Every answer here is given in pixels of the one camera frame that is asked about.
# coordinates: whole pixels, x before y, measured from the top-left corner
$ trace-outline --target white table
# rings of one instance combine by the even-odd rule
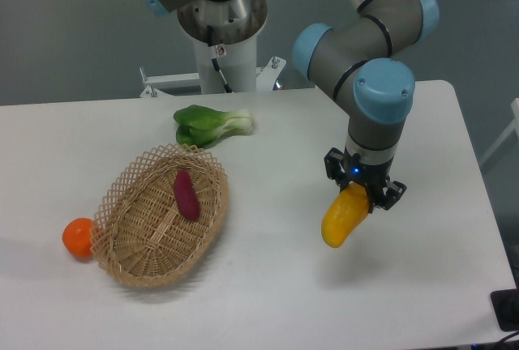
[[[76,262],[62,230],[121,171],[174,142],[173,112],[248,107],[249,137],[212,149],[226,224],[187,278],[124,288]],[[418,83],[392,177],[409,189],[339,249],[320,237],[324,172],[347,116],[319,90],[0,108],[0,348],[407,349],[504,336],[489,294],[513,288],[453,88]]]

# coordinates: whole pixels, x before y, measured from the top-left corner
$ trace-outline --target screw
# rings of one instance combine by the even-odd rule
[[[272,57],[272,68],[277,69],[277,64],[280,63],[280,59],[278,56]]]
[[[143,80],[143,83],[147,83],[147,82],[148,82],[148,77],[147,77],[147,75],[144,73],[144,67],[143,67],[143,66],[141,66],[141,67],[139,68],[139,72],[140,72],[140,77],[141,77],[142,80]]]
[[[217,54],[218,54],[218,57],[221,57],[225,54],[225,49],[223,46],[217,46]]]

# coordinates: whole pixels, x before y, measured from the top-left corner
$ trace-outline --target metal bracket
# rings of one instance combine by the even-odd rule
[[[495,139],[494,143],[483,153],[479,159],[478,163],[481,170],[486,169],[486,167],[489,165],[489,161],[494,158],[494,155],[501,153],[498,151],[503,147],[504,143],[507,142],[508,138],[512,137],[514,132],[516,133],[517,137],[519,137],[519,99],[515,99],[512,102],[512,111],[514,119],[508,124],[503,132]]]
[[[256,68],[256,91],[271,92],[272,90],[282,89],[283,86],[278,81],[278,77],[285,65],[286,60],[274,56],[268,61],[265,67]],[[160,92],[159,89],[167,89],[174,95],[175,91],[181,88],[198,87],[200,85],[198,73],[148,77],[143,67],[139,68],[139,72],[144,86],[140,97],[171,96],[170,93]]]

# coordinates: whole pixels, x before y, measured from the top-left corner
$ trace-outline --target green leafy vegetable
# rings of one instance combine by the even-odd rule
[[[252,132],[252,116],[248,109],[223,112],[190,105],[177,111],[173,118],[180,124],[177,142],[188,146],[209,147],[219,139]]]
[[[237,109],[229,111],[216,111],[202,105],[190,105],[180,109],[173,115],[173,119],[180,125],[189,126],[199,130],[213,130],[223,126],[229,119],[235,117],[246,117],[252,119],[248,109]]]

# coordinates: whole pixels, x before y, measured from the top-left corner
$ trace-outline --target orange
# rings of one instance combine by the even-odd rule
[[[330,247],[341,246],[355,228],[367,218],[370,200],[363,186],[352,182],[337,196],[324,215],[321,235]]]
[[[92,219],[78,218],[72,220],[63,230],[62,240],[66,249],[77,258],[92,256],[90,248],[90,228]]]

